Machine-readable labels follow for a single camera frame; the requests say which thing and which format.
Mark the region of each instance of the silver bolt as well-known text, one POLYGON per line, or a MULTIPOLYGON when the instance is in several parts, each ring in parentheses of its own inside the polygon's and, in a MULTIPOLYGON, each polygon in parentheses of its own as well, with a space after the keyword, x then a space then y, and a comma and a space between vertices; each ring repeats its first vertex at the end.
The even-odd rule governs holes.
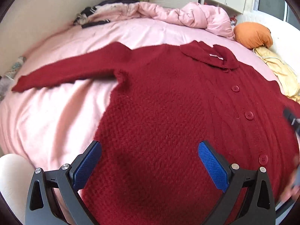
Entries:
POLYGON ((240 166, 239 166, 238 164, 236 164, 236 163, 233 163, 233 164, 231 165, 231 167, 232 167, 233 169, 235 169, 235 170, 238 170, 238 169, 240 168, 240 166))
POLYGON ((36 174, 38 174, 38 173, 40 173, 41 171, 42 171, 42 169, 41 169, 41 168, 37 168, 37 169, 35 169, 35 171, 34 171, 34 172, 35 172, 36 174))
POLYGON ((262 173, 265 173, 267 171, 263 166, 261 166, 259 169, 262 173))
POLYGON ((69 167, 70 167, 70 165, 68 163, 66 163, 66 164, 64 164, 64 165, 61 166, 61 168, 63 170, 67 170, 69 167))

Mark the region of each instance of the red cardigan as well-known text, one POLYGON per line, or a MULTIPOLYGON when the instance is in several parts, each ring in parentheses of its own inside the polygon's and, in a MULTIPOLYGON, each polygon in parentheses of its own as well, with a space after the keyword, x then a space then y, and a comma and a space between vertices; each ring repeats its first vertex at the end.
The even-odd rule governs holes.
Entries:
POLYGON ((283 109, 300 113, 300 105, 225 47, 112 43, 44 66, 13 90, 108 75, 119 84, 95 134, 103 156, 83 192, 101 225, 200 224, 222 194, 198 157, 202 140, 242 168, 265 166, 274 196, 283 190, 299 155, 283 109))

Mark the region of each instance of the sweater button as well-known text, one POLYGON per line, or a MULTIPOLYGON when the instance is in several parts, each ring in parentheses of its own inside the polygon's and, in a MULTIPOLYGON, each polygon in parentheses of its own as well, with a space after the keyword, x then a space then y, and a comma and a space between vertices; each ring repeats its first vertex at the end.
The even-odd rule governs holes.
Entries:
POLYGON ((250 112, 250 111, 245 112, 245 117, 246 117, 248 120, 254 119, 253 113, 250 112))
POLYGON ((259 156, 259 163, 264 166, 264 165, 267 165, 268 163, 268 156, 266 154, 262 154, 259 156))
POLYGON ((240 91, 240 88, 235 85, 235 86, 232 86, 231 89, 234 91, 234 92, 239 92, 240 91))

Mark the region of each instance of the orange cushion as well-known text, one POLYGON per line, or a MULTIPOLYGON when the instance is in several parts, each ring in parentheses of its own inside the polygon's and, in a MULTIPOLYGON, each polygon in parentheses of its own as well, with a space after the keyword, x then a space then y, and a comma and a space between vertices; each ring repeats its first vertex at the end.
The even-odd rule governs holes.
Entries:
POLYGON ((248 49, 253 49, 259 46, 269 48, 273 45, 270 30, 254 22, 240 23, 234 28, 235 40, 248 49))

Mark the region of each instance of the blue gripper pad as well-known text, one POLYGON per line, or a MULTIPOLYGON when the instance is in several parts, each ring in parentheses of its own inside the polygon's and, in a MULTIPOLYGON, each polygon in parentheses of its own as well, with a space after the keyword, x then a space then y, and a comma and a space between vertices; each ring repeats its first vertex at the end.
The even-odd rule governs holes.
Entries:
POLYGON ((228 175, 204 141, 199 144, 198 154, 217 189, 225 192, 229 185, 228 175))
POLYGON ((102 154, 102 147, 97 142, 86 157, 82 160, 79 167, 73 174, 73 189, 78 191, 84 188, 95 166, 97 165, 102 154))

